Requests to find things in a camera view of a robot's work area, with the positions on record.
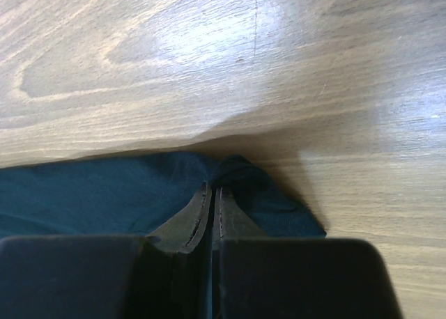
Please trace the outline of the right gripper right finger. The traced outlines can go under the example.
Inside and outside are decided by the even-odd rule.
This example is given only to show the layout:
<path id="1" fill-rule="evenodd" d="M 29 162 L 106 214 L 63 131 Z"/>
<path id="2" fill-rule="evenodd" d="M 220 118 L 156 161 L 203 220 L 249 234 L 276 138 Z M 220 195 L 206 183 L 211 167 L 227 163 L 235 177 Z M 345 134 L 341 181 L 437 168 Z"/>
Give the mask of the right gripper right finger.
<path id="1" fill-rule="evenodd" d="M 238 206 L 230 189 L 220 187 L 215 193 L 213 242 L 224 238 L 256 238 L 267 236 Z"/>

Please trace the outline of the black t shirt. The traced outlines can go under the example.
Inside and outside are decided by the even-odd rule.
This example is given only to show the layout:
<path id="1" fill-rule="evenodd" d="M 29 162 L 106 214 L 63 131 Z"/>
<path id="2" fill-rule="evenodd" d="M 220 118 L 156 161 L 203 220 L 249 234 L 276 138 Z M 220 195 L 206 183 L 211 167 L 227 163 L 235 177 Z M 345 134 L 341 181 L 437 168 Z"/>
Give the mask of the black t shirt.
<path id="1" fill-rule="evenodd" d="M 239 155 L 191 152 L 107 157 L 1 170 L 1 236 L 145 235 L 184 208 L 202 184 L 231 190 L 268 235 L 325 236 L 302 203 Z"/>

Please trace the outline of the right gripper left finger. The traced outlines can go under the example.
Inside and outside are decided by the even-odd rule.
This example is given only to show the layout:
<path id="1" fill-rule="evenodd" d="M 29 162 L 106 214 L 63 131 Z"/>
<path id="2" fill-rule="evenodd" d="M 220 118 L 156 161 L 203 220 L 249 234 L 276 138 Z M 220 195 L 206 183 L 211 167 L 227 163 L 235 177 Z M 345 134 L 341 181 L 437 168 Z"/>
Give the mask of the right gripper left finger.
<path id="1" fill-rule="evenodd" d="M 164 253 L 192 253 L 206 232 L 212 195 L 212 188 L 204 182 L 182 210 L 149 233 L 146 239 Z"/>

